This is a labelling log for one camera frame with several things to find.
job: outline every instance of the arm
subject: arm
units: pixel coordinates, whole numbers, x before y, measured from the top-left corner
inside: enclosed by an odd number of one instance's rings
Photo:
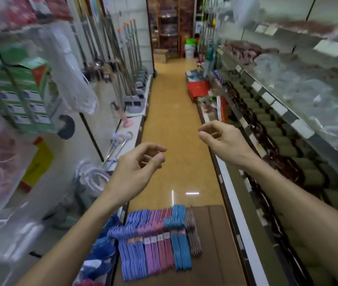
[[[146,187],[162,167],[165,151],[157,144],[142,143],[123,155],[100,197],[16,286],[71,286],[107,216]]]
[[[200,139],[219,158],[247,172],[261,185],[305,245],[338,280],[338,211],[271,168],[234,126],[213,121],[199,131]]]

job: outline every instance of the forearm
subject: forearm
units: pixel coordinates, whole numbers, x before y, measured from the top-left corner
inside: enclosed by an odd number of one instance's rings
[[[99,197],[68,233],[16,286],[72,285],[92,244],[116,203]]]
[[[262,160],[246,171],[261,185],[326,268],[338,279],[338,211],[283,177]]]

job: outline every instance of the hand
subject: hand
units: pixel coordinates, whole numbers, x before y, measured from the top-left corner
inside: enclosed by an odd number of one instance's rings
[[[246,170],[260,157],[250,148],[239,129],[214,120],[202,125],[200,139],[224,162]]]
[[[147,186],[157,169],[162,168],[166,148],[142,143],[119,158],[118,164],[101,196],[122,206]]]

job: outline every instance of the yellow floor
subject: yellow floor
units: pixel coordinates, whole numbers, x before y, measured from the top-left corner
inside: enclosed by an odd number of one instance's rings
[[[186,89],[185,72],[195,68],[195,61],[173,59],[155,66],[158,74],[152,85],[142,141],[165,146],[166,162],[146,189],[129,203],[128,211],[162,209],[173,204],[223,205],[208,147],[198,138],[201,121],[197,107]]]

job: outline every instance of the white bucket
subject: white bucket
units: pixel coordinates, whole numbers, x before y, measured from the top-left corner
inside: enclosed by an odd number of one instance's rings
[[[193,59],[195,52],[195,45],[185,45],[185,56],[186,59]]]

